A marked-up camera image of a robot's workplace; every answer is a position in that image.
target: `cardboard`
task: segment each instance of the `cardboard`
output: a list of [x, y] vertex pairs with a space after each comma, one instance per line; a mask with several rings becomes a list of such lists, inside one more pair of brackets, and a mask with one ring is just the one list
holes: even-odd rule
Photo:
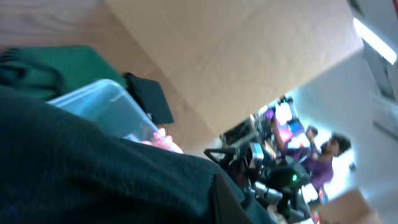
[[363, 46], [345, 0], [106, 2], [214, 134]]
[[359, 189], [318, 207], [321, 224], [382, 224]]

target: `green bag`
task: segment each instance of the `green bag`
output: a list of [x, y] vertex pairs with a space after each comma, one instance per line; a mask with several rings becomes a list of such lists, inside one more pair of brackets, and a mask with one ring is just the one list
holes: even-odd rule
[[99, 79], [127, 87], [124, 78], [91, 47], [26, 47], [0, 56], [0, 85], [51, 100]]

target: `ceiling light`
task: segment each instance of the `ceiling light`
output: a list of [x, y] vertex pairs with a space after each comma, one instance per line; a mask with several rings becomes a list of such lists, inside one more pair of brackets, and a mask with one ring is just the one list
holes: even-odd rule
[[356, 32], [362, 39], [364, 39], [370, 46], [372, 46], [380, 55], [382, 55], [391, 64], [397, 60], [397, 54], [384, 43], [376, 34], [367, 28], [362, 22], [354, 18], [354, 27]]

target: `clear plastic bin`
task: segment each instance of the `clear plastic bin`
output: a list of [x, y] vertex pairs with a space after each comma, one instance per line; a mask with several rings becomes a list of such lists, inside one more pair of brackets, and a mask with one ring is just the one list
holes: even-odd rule
[[99, 80], [48, 103], [119, 138], [148, 141], [158, 131], [130, 94], [112, 80]]

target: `pink object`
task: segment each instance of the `pink object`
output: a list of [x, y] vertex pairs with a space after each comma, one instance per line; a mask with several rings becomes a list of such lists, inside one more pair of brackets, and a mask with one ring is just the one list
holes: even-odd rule
[[173, 137], [166, 136], [166, 130], [164, 128], [160, 128], [159, 133], [154, 133], [154, 137], [151, 141], [142, 141], [141, 143], [183, 154], [181, 148], [173, 142]]

